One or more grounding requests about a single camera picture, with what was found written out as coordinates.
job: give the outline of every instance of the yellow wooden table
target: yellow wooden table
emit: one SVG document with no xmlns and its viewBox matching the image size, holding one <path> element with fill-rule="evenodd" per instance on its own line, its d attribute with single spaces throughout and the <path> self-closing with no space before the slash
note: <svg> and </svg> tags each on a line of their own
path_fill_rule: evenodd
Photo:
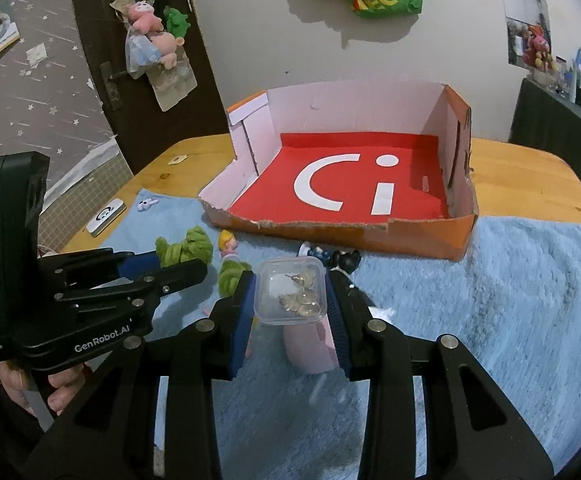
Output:
<svg viewBox="0 0 581 480">
<path fill-rule="evenodd" d="M 175 155 L 189 158 L 168 166 Z M 228 134 L 182 140 L 140 171 L 116 196 L 131 205 L 144 187 L 155 193 L 195 197 L 233 158 Z M 480 215 L 581 224 L 581 183 L 557 156 L 515 144 L 473 139 L 471 167 Z M 64 252 L 99 247 L 122 218 L 97 238 L 82 229 Z"/>
</svg>

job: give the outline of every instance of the gray star wallpaper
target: gray star wallpaper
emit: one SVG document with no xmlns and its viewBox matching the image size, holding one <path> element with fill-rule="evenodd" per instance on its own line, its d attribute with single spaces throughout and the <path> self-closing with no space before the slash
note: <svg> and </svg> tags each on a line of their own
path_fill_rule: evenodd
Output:
<svg viewBox="0 0 581 480">
<path fill-rule="evenodd" d="M 20 33 L 0 54 L 0 155 L 48 155 L 50 188 L 113 134 L 91 82 L 71 0 L 0 0 L 0 10 Z M 46 58 L 36 62 L 27 51 L 42 43 Z"/>
</svg>

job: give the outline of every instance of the grid patterned board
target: grid patterned board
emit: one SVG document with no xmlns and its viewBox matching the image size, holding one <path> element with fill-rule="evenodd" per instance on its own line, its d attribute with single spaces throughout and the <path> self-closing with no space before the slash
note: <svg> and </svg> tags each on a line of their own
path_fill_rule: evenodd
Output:
<svg viewBox="0 0 581 480">
<path fill-rule="evenodd" d="M 38 243 L 61 251 L 132 176 L 121 153 L 91 171 L 42 213 Z"/>
</svg>

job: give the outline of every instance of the cardboard box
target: cardboard box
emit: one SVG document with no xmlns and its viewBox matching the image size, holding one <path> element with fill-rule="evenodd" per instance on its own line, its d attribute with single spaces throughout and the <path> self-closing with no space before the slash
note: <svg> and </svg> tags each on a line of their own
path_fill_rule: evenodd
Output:
<svg viewBox="0 0 581 480">
<path fill-rule="evenodd" d="M 237 158 L 198 197 L 213 225 L 360 250 L 464 256 L 478 215 L 471 108 L 449 86 L 289 86 L 234 105 L 228 120 Z M 424 160 L 431 150 L 437 172 Z M 396 210 L 406 218 L 394 218 Z"/>
</svg>

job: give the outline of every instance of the clear plastic box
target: clear plastic box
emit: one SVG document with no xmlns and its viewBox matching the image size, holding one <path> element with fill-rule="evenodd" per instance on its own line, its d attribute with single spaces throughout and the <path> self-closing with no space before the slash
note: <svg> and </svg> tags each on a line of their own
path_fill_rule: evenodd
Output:
<svg viewBox="0 0 581 480">
<path fill-rule="evenodd" d="M 326 315 L 326 270 L 317 258 L 266 260 L 256 274 L 254 310 L 262 324 L 314 323 Z"/>
</svg>

